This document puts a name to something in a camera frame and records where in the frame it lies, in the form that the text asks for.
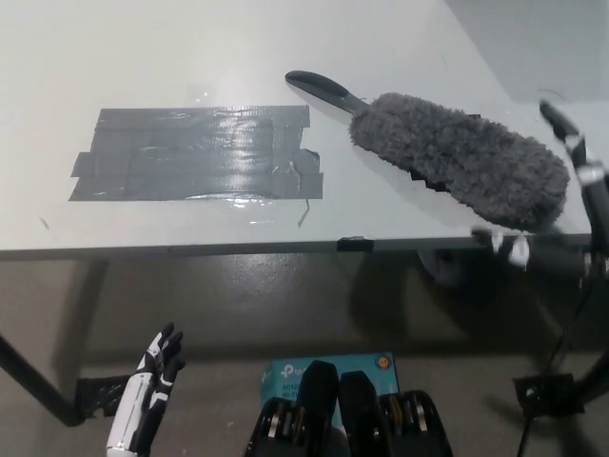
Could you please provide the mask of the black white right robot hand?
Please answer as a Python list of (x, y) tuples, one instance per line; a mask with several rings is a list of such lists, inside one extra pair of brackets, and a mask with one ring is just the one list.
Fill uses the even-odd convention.
[(473, 228), (471, 235), (496, 257), (523, 270), (554, 272), (578, 279), (606, 279), (608, 172), (600, 159), (587, 152), (584, 135), (553, 104), (540, 101), (540, 114), (564, 144), (574, 166), (591, 226), (591, 244), (576, 250), (541, 241), (537, 236), (506, 236), (487, 228)]

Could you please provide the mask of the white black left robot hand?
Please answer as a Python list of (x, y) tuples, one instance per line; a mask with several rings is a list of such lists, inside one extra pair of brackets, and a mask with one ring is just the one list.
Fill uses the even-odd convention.
[(185, 362), (183, 333), (167, 324), (153, 338), (129, 377), (106, 444), (106, 455), (148, 456)]

